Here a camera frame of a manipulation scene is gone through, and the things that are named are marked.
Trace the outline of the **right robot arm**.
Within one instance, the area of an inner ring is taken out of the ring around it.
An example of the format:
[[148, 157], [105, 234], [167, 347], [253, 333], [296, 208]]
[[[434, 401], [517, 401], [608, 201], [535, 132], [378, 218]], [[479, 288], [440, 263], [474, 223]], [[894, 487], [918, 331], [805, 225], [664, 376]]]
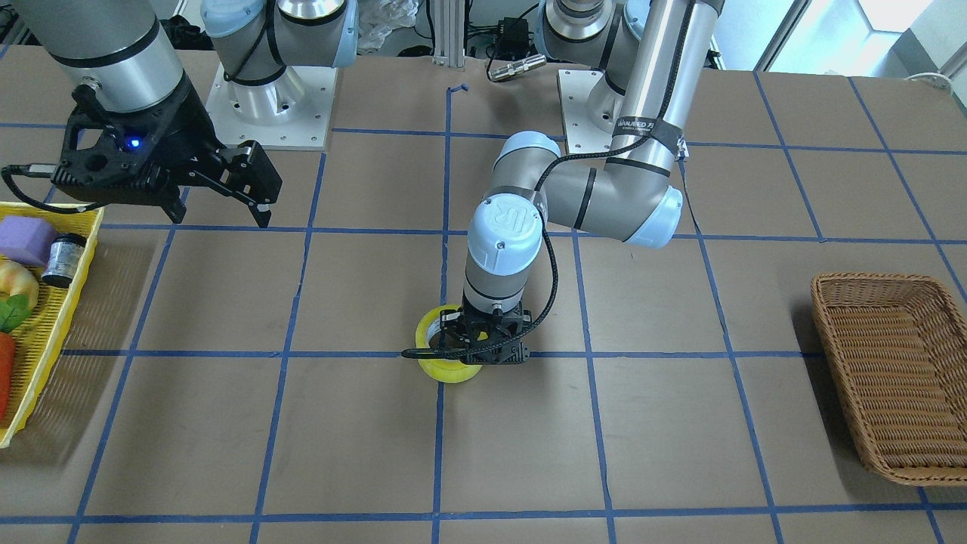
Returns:
[[[270, 223], [283, 179], [251, 131], [221, 139], [148, 1], [15, 1], [14, 10], [73, 84], [60, 158], [5, 165], [23, 203], [60, 215], [110, 204], [154, 206], [184, 219], [184, 187], [237, 199]], [[356, 1], [204, 1], [205, 32], [239, 121], [280, 126], [310, 119], [298, 66], [350, 66], [358, 51]]]

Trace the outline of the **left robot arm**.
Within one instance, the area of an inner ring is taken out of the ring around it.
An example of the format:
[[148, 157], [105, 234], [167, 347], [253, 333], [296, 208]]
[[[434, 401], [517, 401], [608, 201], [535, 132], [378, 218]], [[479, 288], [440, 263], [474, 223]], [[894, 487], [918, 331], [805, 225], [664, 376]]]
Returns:
[[598, 108], [607, 149], [563, 154], [537, 131], [508, 138], [467, 231], [462, 303], [438, 310], [438, 340], [406, 349], [413, 359], [468, 365], [521, 363], [523, 345], [556, 299], [523, 307], [542, 250], [557, 262], [547, 224], [660, 248], [673, 237], [684, 197], [670, 171], [684, 138], [721, 1], [542, 1], [536, 47], [553, 59], [602, 72], [611, 93]]

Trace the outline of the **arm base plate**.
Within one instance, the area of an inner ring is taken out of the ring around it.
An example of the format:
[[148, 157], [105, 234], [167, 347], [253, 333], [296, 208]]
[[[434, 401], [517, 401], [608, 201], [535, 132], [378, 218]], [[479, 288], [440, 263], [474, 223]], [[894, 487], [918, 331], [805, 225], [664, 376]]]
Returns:
[[224, 144], [252, 139], [266, 150], [322, 151], [339, 75], [330, 66], [288, 66], [275, 82], [247, 86], [227, 82], [220, 66], [205, 106]]
[[611, 88], [605, 72], [560, 70], [558, 90], [567, 152], [607, 152], [624, 97]]

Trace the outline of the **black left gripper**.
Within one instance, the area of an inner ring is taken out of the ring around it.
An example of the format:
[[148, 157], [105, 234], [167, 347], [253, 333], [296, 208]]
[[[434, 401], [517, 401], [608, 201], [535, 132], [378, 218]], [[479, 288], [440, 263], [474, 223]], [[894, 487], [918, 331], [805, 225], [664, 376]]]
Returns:
[[532, 324], [532, 314], [521, 303], [490, 313], [468, 304], [438, 312], [438, 349], [449, 360], [468, 365], [512, 365], [530, 358], [522, 333]]

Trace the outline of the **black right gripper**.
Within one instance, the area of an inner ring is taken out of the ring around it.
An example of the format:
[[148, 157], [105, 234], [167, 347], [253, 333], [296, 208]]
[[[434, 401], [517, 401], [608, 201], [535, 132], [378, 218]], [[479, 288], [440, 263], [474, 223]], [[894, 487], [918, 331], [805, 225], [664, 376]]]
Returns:
[[283, 179], [261, 144], [224, 147], [193, 83], [181, 79], [155, 106], [111, 113], [91, 84], [72, 92], [70, 114], [53, 186], [97, 204], [162, 208], [182, 224], [183, 186], [207, 187], [245, 204], [257, 227], [270, 226], [270, 207]]

